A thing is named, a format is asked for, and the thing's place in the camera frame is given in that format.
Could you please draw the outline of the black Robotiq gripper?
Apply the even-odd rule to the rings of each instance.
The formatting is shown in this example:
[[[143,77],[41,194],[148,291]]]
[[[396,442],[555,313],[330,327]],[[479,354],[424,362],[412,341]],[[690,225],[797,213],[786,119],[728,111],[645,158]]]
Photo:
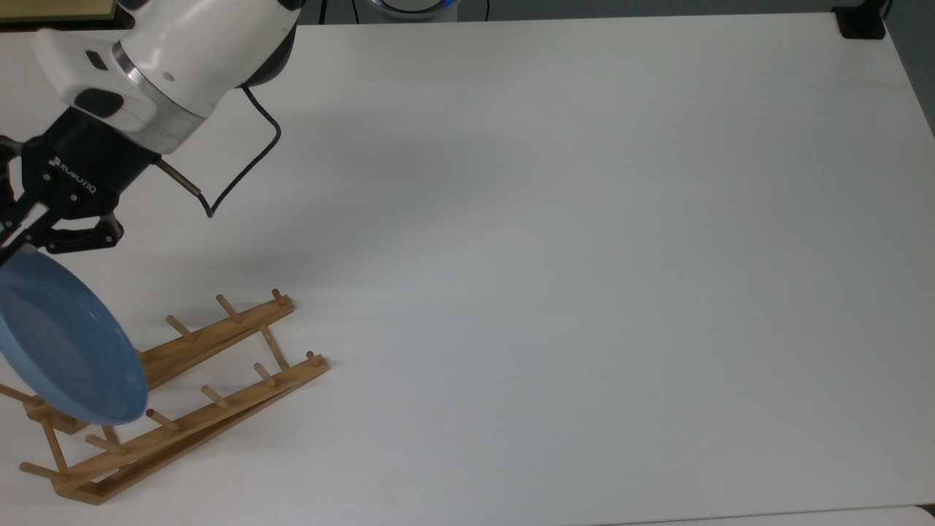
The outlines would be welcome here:
[[[67,109],[49,129],[24,142],[2,136],[1,264],[21,241],[13,234],[38,203],[54,206],[77,195],[66,219],[99,216],[90,229],[54,229],[39,219],[31,226],[31,243],[49,254],[113,248],[126,230],[113,215],[120,196],[151,164],[160,159],[113,127],[83,111]],[[11,163],[21,159],[23,193],[14,196]]]

